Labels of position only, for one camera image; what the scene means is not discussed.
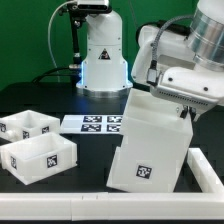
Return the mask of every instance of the robot camera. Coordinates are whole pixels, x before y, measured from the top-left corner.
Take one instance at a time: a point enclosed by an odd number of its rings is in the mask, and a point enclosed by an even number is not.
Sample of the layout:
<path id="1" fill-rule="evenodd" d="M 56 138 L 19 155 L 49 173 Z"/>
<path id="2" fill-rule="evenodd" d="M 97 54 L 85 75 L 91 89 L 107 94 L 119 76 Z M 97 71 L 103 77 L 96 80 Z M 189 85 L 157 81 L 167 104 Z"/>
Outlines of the robot camera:
<path id="1" fill-rule="evenodd" d="M 106 12 L 109 0 L 78 0 L 78 9 L 87 12 Z"/>

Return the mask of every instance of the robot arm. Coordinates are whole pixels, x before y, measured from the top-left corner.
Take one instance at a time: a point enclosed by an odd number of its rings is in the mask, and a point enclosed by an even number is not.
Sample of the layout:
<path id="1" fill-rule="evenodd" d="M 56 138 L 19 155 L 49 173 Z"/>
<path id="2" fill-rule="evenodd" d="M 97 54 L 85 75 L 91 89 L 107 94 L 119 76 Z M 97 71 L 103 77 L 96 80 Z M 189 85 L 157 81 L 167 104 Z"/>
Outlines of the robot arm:
<path id="1" fill-rule="evenodd" d="M 149 59 L 152 58 L 151 45 L 158 31 L 153 27 L 143 29 L 139 38 L 141 48 L 132 71 L 133 79 L 138 83 L 151 86 L 151 93 L 155 97 L 193 108 L 197 115 L 216 105 L 222 105 L 224 102 L 223 9 L 222 0 L 212 2 L 200 0 L 188 39 L 164 32 L 158 48 L 157 70 L 149 74 L 150 79 L 155 79 L 153 86 L 148 83 L 147 72 Z"/>

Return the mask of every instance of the white plastic box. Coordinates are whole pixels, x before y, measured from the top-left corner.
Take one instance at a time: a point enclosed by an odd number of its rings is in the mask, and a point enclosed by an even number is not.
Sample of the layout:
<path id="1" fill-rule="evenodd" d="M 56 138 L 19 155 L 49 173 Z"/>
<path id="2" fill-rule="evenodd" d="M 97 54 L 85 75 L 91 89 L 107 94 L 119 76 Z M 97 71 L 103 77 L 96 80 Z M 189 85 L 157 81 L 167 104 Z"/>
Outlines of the white plastic box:
<path id="1" fill-rule="evenodd" d="M 47 133 L 0 147 L 3 169 L 28 185 L 76 166 L 77 146 Z"/>
<path id="2" fill-rule="evenodd" d="M 173 192 L 193 132 L 183 106 L 132 89 L 107 186 L 133 192 Z"/>
<path id="3" fill-rule="evenodd" d="M 60 132 L 60 120 L 58 118 L 31 110 L 0 118 L 0 137 L 11 142 L 47 132 Z"/>

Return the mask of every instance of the table surface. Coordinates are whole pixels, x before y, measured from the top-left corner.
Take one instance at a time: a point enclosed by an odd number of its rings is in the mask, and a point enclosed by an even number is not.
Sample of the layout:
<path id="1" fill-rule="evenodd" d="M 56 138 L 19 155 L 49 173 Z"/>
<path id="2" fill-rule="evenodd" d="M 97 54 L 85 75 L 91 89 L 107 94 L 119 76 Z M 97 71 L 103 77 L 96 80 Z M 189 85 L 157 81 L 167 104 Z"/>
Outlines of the table surface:
<path id="1" fill-rule="evenodd" d="M 0 91 L 0 117 L 24 110 L 34 110 L 59 118 L 64 115 L 122 115 L 127 97 L 96 99 L 78 95 L 69 83 L 16 83 Z M 224 109 L 216 107 L 203 114 L 193 124 L 192 147 L 200 147 L 224 183 Z M 121 135 L 69 134 L 63 135 L 78 146 L 79 166 L 52 177 L 25 186 L 8 171 L 0 168 L 0 193 L 79 193 L 118 192 L 106 187 L 107 178 Z M 0 145 L 7 144 L 0 139 Z M 175 192 L 201 192 L 190 168 L 185 162 L 176 184 Z M 128 223 L 164 223 L 163 221 L 133 221 Z"/>

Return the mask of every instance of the cable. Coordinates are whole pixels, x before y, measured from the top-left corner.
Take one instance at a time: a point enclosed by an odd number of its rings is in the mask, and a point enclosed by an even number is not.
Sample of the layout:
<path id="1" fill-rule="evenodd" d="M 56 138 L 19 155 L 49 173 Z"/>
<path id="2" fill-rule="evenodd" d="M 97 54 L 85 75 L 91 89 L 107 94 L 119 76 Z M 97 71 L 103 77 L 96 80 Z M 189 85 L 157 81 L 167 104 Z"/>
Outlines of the cable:
<path id="1" fill-rule="evenodd" d="M 51 69 L 51 70 L 49 70 L 49 71 L 47 71 L 47 72 L 44 72 L 42 75 L 39 75 L 39 76 L 37 76 L 36 78 L 34 78 L 34 79 L 32 80 L 32 82 L 36 82 L 36 80 L 38 80 L 39 77 L 42 77 L 42 76 L 44 76 L 44 75 L 49 75 L 49 74 L 51 74 L 52 72 L 57 72 L 57 71 L 62 71 L 62 70 L 69 70 L 69 67 L 59 67 L 59 68 Z"/>
<path id="2" fill-rule="evenodd" d="M 55 76 L 60 76 L 60 77 L 65 77 L 65 76 L 69 76 L 69 77 L 78 77 L 78 75 L 75 75 L 74 73 L 70 73 L 70 74 L 44 74 L 44 75 L 40 75 L 38 76 L 33 83 L 38 83 L 40 82 L 43 78 L 45 77 L 55 77 Z"/>
<path id="3" fill-rule="evenodd" d="M 162 36 L 163 32 L 174 22 L 180 21 L 180 20 L 185 20 L 185 19 L 193 19 L 194 16 L 193 15 L 184 15 L 184 16 L 177 16 L 174 17 L 170 20 L 168 20 L 159 30 L 155 41 L 153 43 L 153 48 L 152 48 L 152 61 L 156 61 L 157 62 L 157 49 L 158 49 L 158 45 L 159 45 L 159 40 L 160 37 Z"/>
<path id="4" fill-rule="evenodd" d="M 135 29 L 137 29 L 138 28 L 138 23 L 137 23 L 137 18 L 136 18 L 136 15 L 135 15 L 133 4 L 132 4 L 131 0 L 129 0 L 128 3 L 129 3 L 129 6 L 130 6 L 131 16 L 132 16 L 132 19 L 133 19 L 133 22 L 134 22 L 134 25 L 135 25 Z"/>
<path id="5" fill-rule="evenodd" d="M 53 52 L 52 52 L 52 48 L 51 48 L 51 27 L 52 27 L 52 23 L 54 21 L 54 18 L 56 16 L 56 13 L 58 12 L 58 10 L 60 8 L 62 8 L 63 6 L 65 5 L 68 5 L 68 4 L 74 4 L 74 3 L 77 3 L 77 0 L 72 0 L 72 1 L 69 1 L 69 2 L 65 2 L 63 4 L 61 4 L 55 11 L 54 13 L 52 14 L 51 16 L 51 19 L 49 21 L 49 24 L 48 24 L 48 49 L 49 49 L 49 53 L 50 53 L 50 56 L 51 56 L 51 60 L 53 62 L 53 65 L 55 68 L 57 68 L 57 63 L 55 61 L 55 58 L 54 58 L 54 55 L 53 55 Z"/>
<path id="6" fill-rule="evenodd" d="M 185 15 L 185 16 L 177 16 L 174 17 L 170 20 L 168 20 L 159 30 L 159 32 L 156 35 L 155 41 L 152 45 L 152 60 L 150 64 L 150 68 L 148 70 L 147 74 L 147 80 L 146 82 L 149 83 L 152 86 L 157 85 L 157 79 L 158 79 L 158 74 L 157 74 L 157 49 L 159 45 L 159 40 L 163 34 L 163 32 L 174 22 L 180 21 L 180 20 L 185 20 L 185 19 L 193 19 L 193 15 Z"/>

